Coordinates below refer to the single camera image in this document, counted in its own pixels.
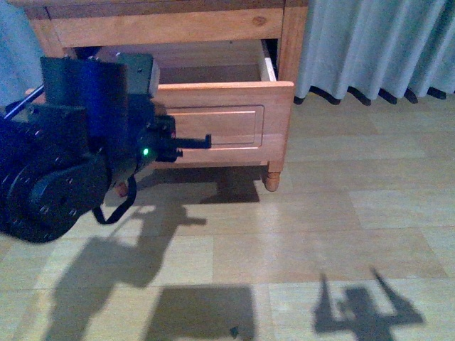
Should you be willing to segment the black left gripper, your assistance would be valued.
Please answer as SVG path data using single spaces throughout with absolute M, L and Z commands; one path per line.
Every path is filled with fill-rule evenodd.
M 184 149 L 210 149 L 212 136 L 204 139 L 178 138 L 176 120 L 168 114 L 156 114 L 155 105 L 150 102 L 141 111 L 144 127 L 136 136 L 136 171 L 142 171 L 151 163 L 175 163 L 183 156 Z

